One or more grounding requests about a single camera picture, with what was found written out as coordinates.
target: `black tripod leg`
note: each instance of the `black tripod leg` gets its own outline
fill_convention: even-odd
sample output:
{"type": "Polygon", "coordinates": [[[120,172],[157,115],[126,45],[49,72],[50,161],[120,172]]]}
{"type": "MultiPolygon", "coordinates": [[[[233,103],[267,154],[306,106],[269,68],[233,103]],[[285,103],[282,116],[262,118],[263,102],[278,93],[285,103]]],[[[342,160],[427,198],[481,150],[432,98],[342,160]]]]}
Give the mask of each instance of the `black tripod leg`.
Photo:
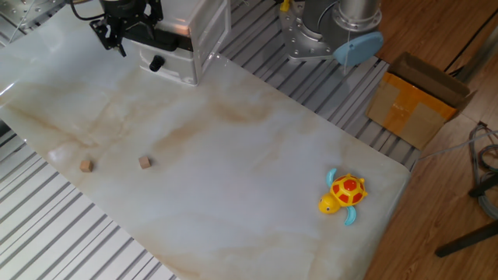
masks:
{"type": "Polygon", "coordinates": [[[477,198],[479,195],[484,194],[485,191],[491,187],[498,185],[498,173],[492,175],[490,178],[482,182],[478,187],[468,192],[468,195],[477,198]]]}
{"type": "Polygon", "coordinates": [[[498,234],[498,221],[495,221],[487,226],[484,226],[465,236],[462,236],[457,240],[451,241],[450,243],[437,248],[436,255],[438,257],[446,257],[449,254],[452,254],[458,250],[479,243],[497,234],[498,234]]]}

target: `small wooden cube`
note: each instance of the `small wooden cube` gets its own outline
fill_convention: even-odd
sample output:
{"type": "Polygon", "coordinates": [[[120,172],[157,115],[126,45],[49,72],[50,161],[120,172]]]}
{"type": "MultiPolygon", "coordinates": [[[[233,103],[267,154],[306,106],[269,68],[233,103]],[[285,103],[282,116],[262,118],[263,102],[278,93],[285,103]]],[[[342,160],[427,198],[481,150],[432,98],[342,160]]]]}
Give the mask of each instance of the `small wooden cube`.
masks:
{"type": "Polygon", "coordinates": [[[82,172],[90,173],[93,170],[93,163],[89,160],[83,160],[79,165],[79,168],[82,172]]]}
{"type": "Polygon", "coordinates": [[[143,156],[139,159],[140,167],[142,169],[149,168],[151,166],[149,157],[143,156]]]}

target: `yellow toy turtle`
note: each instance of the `yellow toy turtle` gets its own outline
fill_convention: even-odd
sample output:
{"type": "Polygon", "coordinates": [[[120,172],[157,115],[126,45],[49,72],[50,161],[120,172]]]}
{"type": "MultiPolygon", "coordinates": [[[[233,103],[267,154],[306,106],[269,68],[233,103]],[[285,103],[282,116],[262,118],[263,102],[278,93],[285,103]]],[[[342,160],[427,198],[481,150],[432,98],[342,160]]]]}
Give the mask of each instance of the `yellow toy turtle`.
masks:
{"type": "Polygon", "coordinates": [[[348,217],[344,224],[349,226],[356,219],[356,210],[353,206],[357,205],[368,195],[365,191],[365,179],[359,179],[348,173],[334,180],[336,171],[336,169],[333,169],[327,173],[326,181],[330,187],[330,191],[321,197],[318,209],[325,214],[333,214],[341,207],[346,207],[348,209],[348,217]]]}

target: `striped metal floor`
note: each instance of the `striped metal floor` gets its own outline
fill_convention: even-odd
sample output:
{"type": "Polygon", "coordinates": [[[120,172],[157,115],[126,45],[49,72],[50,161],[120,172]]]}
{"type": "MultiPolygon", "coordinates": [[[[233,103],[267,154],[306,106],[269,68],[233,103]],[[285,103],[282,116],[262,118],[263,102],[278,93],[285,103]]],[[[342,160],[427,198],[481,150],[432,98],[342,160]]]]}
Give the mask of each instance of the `striped metal floor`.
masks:
{"type": "MultiPolygon", "coordinates": [[[[388,64],[290,61],[273,0],[232,1],[221,53],[411,169],[420,151],[364,115],[388,64]]],[[[0,16],[0,47],[15,27],[0,16]]],[[[24,36],[30,30],[19,33],[24,36]]],[[[0,138],[0,279],[171,279],[173,273],[13,131],[0,138]]]]}

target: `white marble surface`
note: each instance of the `white marble surface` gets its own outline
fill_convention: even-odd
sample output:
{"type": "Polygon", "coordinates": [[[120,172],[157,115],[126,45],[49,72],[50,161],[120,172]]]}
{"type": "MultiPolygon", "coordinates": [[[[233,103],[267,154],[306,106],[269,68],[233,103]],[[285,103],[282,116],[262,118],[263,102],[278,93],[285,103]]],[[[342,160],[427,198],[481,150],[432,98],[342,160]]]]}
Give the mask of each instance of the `white marble surface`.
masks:
{"type": "Polygon", "coordinates": [[[0,51],[0,118],[182,280],[364,276],[406,168],[223,57],[190,87],[124,48],[65,7],[0,51]],[[333,167],[366,179],[349,227],[317,208],[333,167]]]}

